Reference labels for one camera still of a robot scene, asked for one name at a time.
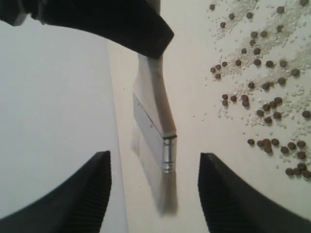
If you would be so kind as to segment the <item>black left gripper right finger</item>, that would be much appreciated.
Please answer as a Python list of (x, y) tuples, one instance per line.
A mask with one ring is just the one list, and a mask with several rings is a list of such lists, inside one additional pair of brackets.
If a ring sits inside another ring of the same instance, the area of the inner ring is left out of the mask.
[(273, 202), (213, 153), (201, 153), (198, 193), (211, 233), (309, 233), (311, 222)]

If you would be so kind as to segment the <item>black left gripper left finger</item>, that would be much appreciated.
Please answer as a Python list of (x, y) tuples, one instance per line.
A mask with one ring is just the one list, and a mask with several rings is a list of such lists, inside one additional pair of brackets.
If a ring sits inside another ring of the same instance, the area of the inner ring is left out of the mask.
[(2, 233), (98, 233), (112, 186), (111, 154), (94, 154), (53, 191), (0, 220)]

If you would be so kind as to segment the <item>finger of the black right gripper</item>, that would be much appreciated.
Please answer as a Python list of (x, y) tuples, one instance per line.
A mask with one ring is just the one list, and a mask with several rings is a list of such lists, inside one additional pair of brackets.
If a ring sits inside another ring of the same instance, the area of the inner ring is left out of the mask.
[(174, 37), (158, 0), (2, 0), (1, 21), (16, 27), (27, 16), (104, 37), (149, 58), (160, 58)]

